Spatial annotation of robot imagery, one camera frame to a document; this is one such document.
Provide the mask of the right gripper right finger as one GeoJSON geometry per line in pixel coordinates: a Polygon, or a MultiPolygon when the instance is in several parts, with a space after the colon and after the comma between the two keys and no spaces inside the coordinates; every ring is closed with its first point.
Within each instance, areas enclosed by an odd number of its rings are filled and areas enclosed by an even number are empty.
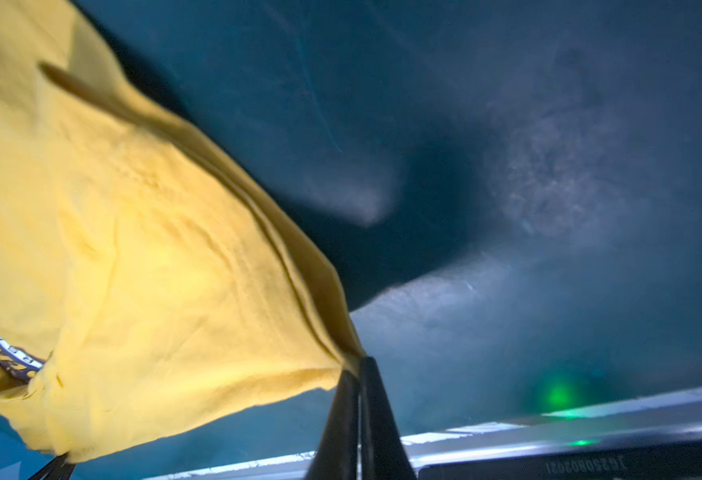
{"type": "Polygon", "coordinates": [[[361,474],[363,480],[416,480],[402,445],[377,362],[361,362],[361,474]]]}

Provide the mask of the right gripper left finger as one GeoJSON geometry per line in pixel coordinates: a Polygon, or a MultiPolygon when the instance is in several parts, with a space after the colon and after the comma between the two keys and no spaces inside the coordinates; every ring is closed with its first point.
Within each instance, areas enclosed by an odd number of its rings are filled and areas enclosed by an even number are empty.
{"type": "Polygon", "coordinates": [[[355,480],[359,447],[358,379],[343,371],[329,416],[305,480],[355,480]]]}

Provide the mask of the yellow printed t-shirt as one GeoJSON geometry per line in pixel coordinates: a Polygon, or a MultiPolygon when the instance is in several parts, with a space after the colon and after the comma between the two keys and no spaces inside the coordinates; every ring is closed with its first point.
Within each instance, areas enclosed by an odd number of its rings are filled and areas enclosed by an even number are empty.
{"type": "Polygon", "coordinates": [[[332,389],[364,350],[332,264],[66,1],[0,1],[0,415],[82,463],[332,389]]]}

